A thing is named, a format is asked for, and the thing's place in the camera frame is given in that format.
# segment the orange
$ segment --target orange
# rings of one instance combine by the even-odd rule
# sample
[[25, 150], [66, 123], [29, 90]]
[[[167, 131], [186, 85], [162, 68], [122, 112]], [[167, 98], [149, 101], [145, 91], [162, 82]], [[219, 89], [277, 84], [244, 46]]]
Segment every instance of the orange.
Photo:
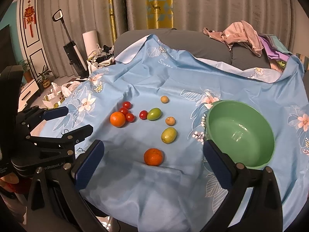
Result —
[[109, 121], [115, 127], [122, 127], [126, 122], [126, 117], [120, 112], [112, 113]]
[[149, 166], [159, 166], [163, 162], [163, 153], [157, 148], [150, 148], [144, 153], [144, 161]]

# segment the teal wall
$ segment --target teal wall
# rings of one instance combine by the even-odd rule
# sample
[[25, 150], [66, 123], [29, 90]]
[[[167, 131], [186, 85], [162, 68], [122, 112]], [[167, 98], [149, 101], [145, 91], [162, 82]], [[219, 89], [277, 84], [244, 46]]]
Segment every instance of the teal wall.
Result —
[[0, 30], [3, 29], [8, 24], [10, 25], [10, 33], [11, 33], [11, 41], [12, 41], [12, 47], [14, 56], [16, 59], [16, 62], [19, 60], [24, 59], [23, 55], [21, 53], [20, 49], [20, 43], [18, 39], [18, 33], [17, 33], [17, 23], [16, 23], [16, 10], [17, 10], [17, 2], [12, 3], [5, 13], [3, 19], [0, 21]]

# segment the cherry tomato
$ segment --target cherry tomato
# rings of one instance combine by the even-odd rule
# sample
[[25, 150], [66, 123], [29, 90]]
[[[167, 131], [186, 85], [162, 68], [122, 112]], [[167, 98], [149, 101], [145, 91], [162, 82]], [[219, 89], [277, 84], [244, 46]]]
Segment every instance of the cherry tomato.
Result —
[[147, 118], [147, 114], [148, 114], [148, 112], [146, 110], [141, 111], [139, 113], [140, 119], [143, 119], [143, 120], [146, 119]]
[[135, 116], [134, 116], [133, 114], [128, 113], [128, 114], [126, 115], [126, 120], [127, 120], [128, 122], [133, 122], [134, 119], [135, 119]]
[[126, 109], [126, 108], [124, 108], [124, 107], [121, 107], [121, 108], [119, 109], [119, 112], [121, 112], [123, 115], [127, 115], [127, 114], [129, 113], [129, 110]]
[[123, 102], [122, 106], [126, 109], [130, 109], [131, 108], [131, 103], [129, 101]]

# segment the blue gripper pad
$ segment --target blue gripper pad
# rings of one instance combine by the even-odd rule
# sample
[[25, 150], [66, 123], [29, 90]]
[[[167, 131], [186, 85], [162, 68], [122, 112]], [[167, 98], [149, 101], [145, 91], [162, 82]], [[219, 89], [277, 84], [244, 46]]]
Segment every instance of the blue gripper pad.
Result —
[[43, 113], [42, 119], [51, 120], [66, 116], [69, 113], [69, 109], [66, 106], [57, 107], [55, 109], [46, 110]]
[[221, 157], [225, 156], [225, 154], [219, 150], [212, 140], [208, 140], [204, 143], [203, 153], [221, 187], [227, 190], [231, 189], [233, 185], [232, 173]]
[[103, 155], [104, 144], [101, 140], [96, 139], [87, 151], [76, 159], [71, 170], [71, 176], [75, 180], [75, 188], [77, 191], [87, 187]]

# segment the pink clothing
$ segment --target pink clothing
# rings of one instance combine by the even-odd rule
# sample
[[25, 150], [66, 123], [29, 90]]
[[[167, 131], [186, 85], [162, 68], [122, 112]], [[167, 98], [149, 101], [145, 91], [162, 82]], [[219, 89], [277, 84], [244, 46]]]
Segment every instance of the pink clothing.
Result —
[[238, 43], [250, 49], [255, 55], [262, 55], [263, 45], [259, 36], [251, 24], [246, 21], [234, 22], [223, 32], [214, 32], [204, 28], [203, 33], [212, 39], [225, 43], [229, 50], [232, 49], [234, 43]]

